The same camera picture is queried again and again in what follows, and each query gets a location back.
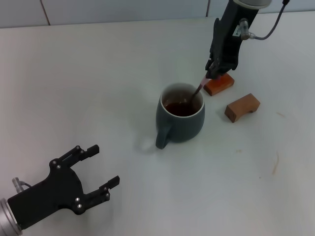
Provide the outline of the light brown arched wooden block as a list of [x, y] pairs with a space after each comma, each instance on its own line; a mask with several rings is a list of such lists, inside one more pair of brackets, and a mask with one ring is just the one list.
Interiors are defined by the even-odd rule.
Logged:
[[232, 123], [235, 123], [243, 115], [256, 112], [259, 105], [260, 102], [251, 93], [249, 93], [246, 96], [228, 104], [224, 114]]

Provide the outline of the dark brown coffee liquid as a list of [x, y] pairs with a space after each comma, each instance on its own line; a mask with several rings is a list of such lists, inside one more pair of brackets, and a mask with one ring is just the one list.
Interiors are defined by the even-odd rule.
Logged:
[[170, 103], [165, 106], [165, 109], [169, 113], [179, 117], [188, 117], [198, 111], [190, 102]]

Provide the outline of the pink handled metal spoon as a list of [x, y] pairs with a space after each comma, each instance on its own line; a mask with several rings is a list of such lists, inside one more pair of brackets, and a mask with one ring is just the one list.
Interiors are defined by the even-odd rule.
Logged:
[[191, 95], [191, 97], [186, 101], [186, 104], [190, 104], [192, 103], [192, 101], [194, 100], [195, 96], [200, 92], [200, 90], [210, 81], [212, 80], [212, 78], [207, 78], [206, 76], [203, 77], [203, 79], [201, 80], [199, 86], [197, 87], [197, 89], [195, 90], [195, 92]]

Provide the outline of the flat reddish wooden block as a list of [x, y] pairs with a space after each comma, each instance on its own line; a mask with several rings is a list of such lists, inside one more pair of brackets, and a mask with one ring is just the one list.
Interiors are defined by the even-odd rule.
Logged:
[[210, 95], [214, 96], [225, 89], [231, 87], [234, 85], [234, 79], [228, 75], [224, 74], [220, 76], [218, 79], [211, 79], [204, 87], [203, 89]]

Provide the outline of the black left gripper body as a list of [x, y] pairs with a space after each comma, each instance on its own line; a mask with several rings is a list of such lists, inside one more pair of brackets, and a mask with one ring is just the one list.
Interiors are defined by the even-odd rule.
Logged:
[[50, 162], [50, 173], [45, 180], [7, 200], [22, 230], [60, 209], [69, 209], [77, 215], [87, 210], [81, 181], [71, 169], [78, 160], [55, 162]]

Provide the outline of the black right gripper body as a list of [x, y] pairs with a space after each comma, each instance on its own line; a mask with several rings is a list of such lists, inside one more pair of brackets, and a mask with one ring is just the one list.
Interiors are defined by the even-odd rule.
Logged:
[[210, 48], [212, 72], [228, 72], [236, 69], [242, 39], [240, 36], [234, 36], [234, 31], [243, 18], [247, 19], [250, 26], [257, 13], [257, 9], [248, 9], [229, 0], [222, 18], [217, 18], [214, 24]]

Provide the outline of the grey ceramic mug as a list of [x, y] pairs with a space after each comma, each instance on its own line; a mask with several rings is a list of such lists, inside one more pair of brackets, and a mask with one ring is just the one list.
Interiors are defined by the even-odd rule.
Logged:
[[165, 106], [170, 103], [186, 102], [195, 92], [193, 85], [171, 84], [160, 95], [156, 112], [156, 147], [164, 149], [169, 142], [183, 143], [194, 138], [202, 129], [205, 120], [205, 101], [198, 93], [192, 101], [198, 110], [194, 115], [179, 117], [169, 113]]

